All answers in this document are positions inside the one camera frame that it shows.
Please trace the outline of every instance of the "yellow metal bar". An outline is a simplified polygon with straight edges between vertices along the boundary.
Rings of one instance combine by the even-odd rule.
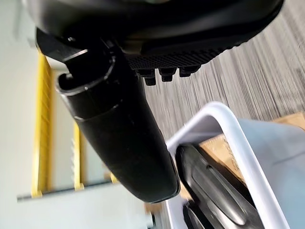
[[[76,122],[74,122],[74,188],[84,189],[81,182],[81,132]]]
[[[32,197],[41,197],[50,188],[50,156],[52,142],[52,70],[43,54],[39,54],[36,124],[32,165]]]

